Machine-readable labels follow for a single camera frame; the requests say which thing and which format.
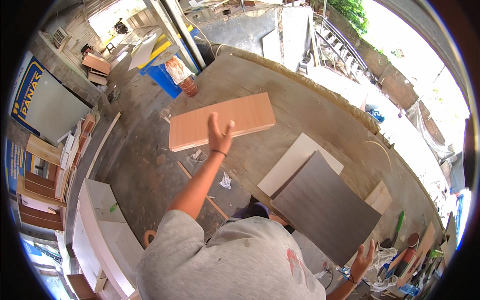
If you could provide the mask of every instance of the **plastic bottle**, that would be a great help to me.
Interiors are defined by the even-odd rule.
[[[401,292],[404,292],[405,294],[409,294],[410,296],[417,296],[420,293],[420,289],[416,286],[413,286],[411,284],[404,284],[402,287],[398,288]]]

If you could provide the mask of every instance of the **workbench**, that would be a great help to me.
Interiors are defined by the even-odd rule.
[[[379,181],[384,181],[393,200],[370,238],[380,242],[392,238],[398,217],[405,211],[396,248],[406,247],[402,236],[408,237],[412,232],[422,236],[430,222],[435,228],[434,245],[440,242],[443,227],[431,198],[410,167],[379,133],[373,134],[347,109],[315,92],[311,88],[315,83],[309,79],[293,80],[296,74],[287,77],[276,72],[269,67],[271,61],[255,54],[250,54],[252,59],[248,60],[244,59],[245,53],[239,55],[243,58],[235,55],[238,53],[232,55],[225,50],[219,54],[195,79],[198,94],[188,97],[181,93],[160,116],[168,119],[222,101],[267,92],[276,124],[269,130],[233,139],[221,166],[230,177],[275,212],[271,199],[257,185],[303,132],[344,166],[340,177],[360,198],[365,199]],[[199,148],[209,153],[208,145]]]

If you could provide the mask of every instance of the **person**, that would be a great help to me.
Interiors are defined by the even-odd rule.
[[[222,134],[217,118],[212,113],[208,120],[209,158],[167,208],[137,265],[141,298],[345,299],[373,261],[373,240],[365,258],[360,245],[350,278],[328,296],[305,266],[298,244],[275,220],[260,214],[236,216],[204,242],[204,231],[195,219],[227,156],[235,126],[230,121]]]

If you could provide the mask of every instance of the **staircase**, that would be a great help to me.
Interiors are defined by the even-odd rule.
[[[313,15],[319,26],[316,27],[317,37],[320,37],[320,44],[326,48],[330,48],[337,56],[337,62],[341,61],[345,67],[345,71],[355,81],[365,74],[368,67],[360,57],[350,42],[335,28],[327,19],[323,19],[321,15]]]

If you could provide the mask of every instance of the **tree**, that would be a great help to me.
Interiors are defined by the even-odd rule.
[[[362,2],[363,0],[327,0],[327,4],[343,15],[360,35],[367,33],[369,26]]]

